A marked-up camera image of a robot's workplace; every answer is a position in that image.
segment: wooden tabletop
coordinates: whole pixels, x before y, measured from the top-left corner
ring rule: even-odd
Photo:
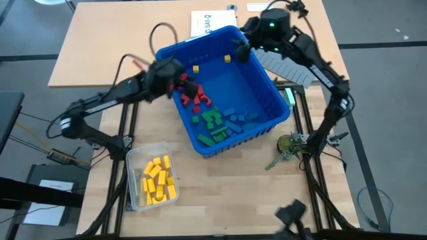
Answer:
[[[119,58],[124,53],[135,53],[153,60],[147,42],[149,32],[156,23],[172,23],[182,41],[190,36],[191,11],[225,9],[229,4],[234,4],[238,6],[238,25],[243,25],[248,17],[259,14],[246,11],[246,3],[251,2],[259,1],[79,3],[49,86],[111,85]],[[305,0],[304,3],[310,11],[308,19],[316,31],[323,57],[333,62],[338,73],[347,75],[322,2]],[[309,33],[305,23],[296,19],[295,13],[292,13],[292,23]],[[159,28],[154,41],[155,48],[160,49],[172,44],[173,36],[168,29]],[[124,79],[136,71],[132,64],[125,63],[119,78]],[[324,96],[318,86],[310,87],[306,93],[312,122],[314,128],[317,128],[326,107]],[[100,130],[110,135],[117,134],[120,115],[121,106],[105,110]],[[290,204],[294,199],[308,206],[303,222],[306,227],[314,229],[308,186],[304,172],[298,169],[299,161],[292,159],[270,171],[264,170],[278,154],[278,137],[291,131],[296,131],[293,116],[266,135],[217,157],[203,159],[193,150],[173,101],[162,97],[152,104],[141,103],[133,147],[160,141],[172,143],[177,149],[173,152],[173,158],[181,195],[175,203],[157,209],[125,212],[121,235],[274,233],[282,225],[274,217],[275,210]],[[329,147],[325,151],[338,155]],[[322,155],[322,165],[331,200],[350,223],[358,225],[341,162]],[[106,159],[90,171],[78,233],[85,231],[101,211],[107,195],[111,167],[112,161]],[[116,209],[117,206],[112,210],[112,223]],[[322,206],[321,210],[326,224]]]
[[[247,11],[247,3],[259,0],[203,0],[203,1],[133,1],[79,3],[69,26],[61,52],[53,69],[50,87],[105,86],[113,83],[113,76],[123,54],[133,53],[152,61],[148,45],[151,29],[159,22],[171,23],[179,41],[190,38],[191,11],[225,10],[230,4],[238,7],[238,26],[259,12]],[[332,61],[333,68],[348,76],[334,33],[330,27],[322,1],[305,0],[322,57]],[[291,14],[292,25],[311,35],[306,22]],[[166,27],[159,27],[153,38],[154,48],[173,44],[173,35]],[[137,73],[125,62],[119,79]]]

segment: wooden block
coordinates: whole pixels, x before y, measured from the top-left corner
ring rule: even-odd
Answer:
[[[160,157],[155,157],[154,160],[153,160],[153,162],[154,162],[154,165],[160,165],[161,164]]]
[[[173,185],[175,183],[175,181],[173,180],[173,177],[168,177],[167,178],[167,184],[170,186],[170,185]]]
[[[148,173],[153,169],[153,167],[154,163],[152,161],[149,161],[147,163],[147,166],[145,166],[144,173],[148,175]]]
[[[167,192],[169,193],[169,199],[176,198],[175,185],[167,186]]]
[[[147,179],[147,185],[148,185],[148,192],[154,193],[155,192],[154,179]]]
[[[157,191],[155,192],[155,198],[160,201],[163,199],[163,185],[157,186]]]
[[[159,174],[159,172],[161,171],[161,167],[160,165],[156,165],[153,170],[151,170],[148,175],[152,178],[154,178],[155,176],[157,176],[157,174]]]
[[[148,184],[147,184],[147,178],[143,177],[141,179],[141,194],[142,192],[147,192],[148,193]]]
[[[161,186],[166,184],[166,171],[159,172],[159,181],[157,182],[157,184]]]
[[[169,155],[165,155],[163,157],[163,162],[165,163],[165,169],[171,168],[171,159],[169,158]]]
[[[147,193],[147,206],[153,204],[153,199],[151,199],[151,194]]]

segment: white sign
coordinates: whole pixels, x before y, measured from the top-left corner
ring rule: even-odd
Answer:
[[[50,187],[62,191],[71,191],[73,185],[74,183],[52,180],[41,180],[39,184],[41,187]],[[50,204],[31,203],[28,213],[32,213],[27,214],[23,222],[28,224],[58,226],[61,222],[64,210],[64,206],[56,207]]]
[[[197,37],[229,25],[238,26],[234,10],[191,12],[191,37]]]

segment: yellow block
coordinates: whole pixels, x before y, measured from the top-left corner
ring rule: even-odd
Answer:
[[[153,170],[151,170],[148,175],[152,178],[154,178],[155,176],[157,176],[157,174],[159,174],[159,172],[161,171],[161,167],[160,165],[156,165]]]
[[[230,55],[225,55],[225,56],[224,56],[224,61],[225,61],[226,63],[230,63],[230,62],[232,61],[232,57],[230,57]]]
[[[159,182],[157,184],[162,186],[166,184],[166,171],[160,171]]]
[[[163,157],[163,161],[165,162],[166,169],[171,168],[171,159],[169,158],[169,155],[165,155],[165,157]]]
[[[161,203],[161,202],[164,202],[164,201],[166,201],[167,200],[167,197],[166,197],[166,195],[163,195],[163,199],[162,200],[156,200],[156,198],[155,197],[153,197],[153,204],[156,204],[156,203]]]
[[[148,173],[153,169],[153,167],[154,163],[152,161],[149,161],[147,163],[147,166],[145,166],[144,173],[148,175]]]
[[[154,179],[148,179],[147,180],[147,185],[148,185],[148,192],[149,193],[154,193],[155,192]]]
[[[173,177],[168,177],[168,178],[167,178],[167,184],[168,184],[169,186],[174,184]]]
[[[174,185],[167,186],[167,191],[169,192],[169,199],[176,198],[176,191]]]
[[[156,158],[154,158],[153,162],[154,162],[154,165],[160,165],[160,164],[161,164],[161,159],[160,159],[160,157],[156,157]]]
[[[161,200],[162,197],[163,197],[163,186],[158,185],[157,186],[157,191],[155,192],[155,198],[157,200]]]
[[[147,206],[153,204],[153,199],[151,199],[151,194],[147,193]]]
[[[146,178],[146,177],[143,177],[143,178],[141,179],[141,187],[142,187],[142,189],[141,189],[141,193],[142,193],[143,191],[148,192],[148,185],[147,185],[147,178]]]

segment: blue plastic bin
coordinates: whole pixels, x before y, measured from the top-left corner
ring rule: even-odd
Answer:
[[[290,110],[283,97],[267,76],[260,62],[251,53],[247,63],[238,63],[236,59],[237,44],[232,39],[244,39],[239,29],[232,26],[223,27],[207,35],[189,39],[187,41],[160,49],[156,59],[163,59],[175,54],[187,69],[187,74],[195,76],[195,82],[200,84],[205,94],[212,100],[212,106],[220,112],[234,108],[240,113],[257,113],[258,126],[243,131],[233,137],[216,143],[212,147],[197,140],[199,134],[211,137],[201,114],[210,111],[204,102],[200,106],[200,113],[193,113],[194,103],[184,107],[181,102],[181,93],[175,92],[172,97],[187,129],[194,149],[208,158],[236,145],[245,143],[255,137],[269,132],[276,124],[285,121]],[[231,55],[232,62],[225,63],[224,55]],[[199,73],[193,73],[193,65],[199,65]],[[194,124],[191,117],[199,116],[200,122]]]

